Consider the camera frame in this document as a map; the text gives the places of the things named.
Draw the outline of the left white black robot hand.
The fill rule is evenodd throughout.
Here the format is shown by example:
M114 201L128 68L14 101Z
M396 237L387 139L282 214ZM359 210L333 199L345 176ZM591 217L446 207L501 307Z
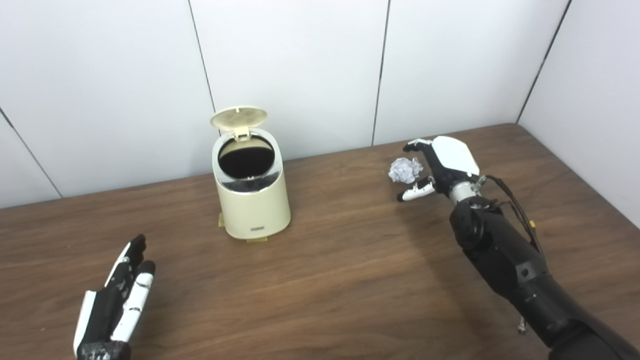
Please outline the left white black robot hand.
M73 338L77 360L129 360L130 340L153 286L156 264L145 260L138 234L116 259L103 287L86 291Z

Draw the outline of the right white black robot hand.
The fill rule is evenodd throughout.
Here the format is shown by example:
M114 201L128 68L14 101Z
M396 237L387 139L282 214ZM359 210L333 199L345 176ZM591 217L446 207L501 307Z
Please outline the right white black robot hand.
M418 138L407 142L402 150L423 153L431 174L398 194L398 202L434 193L446 196L454 204L480 196L480 168L464 142L449 136Z

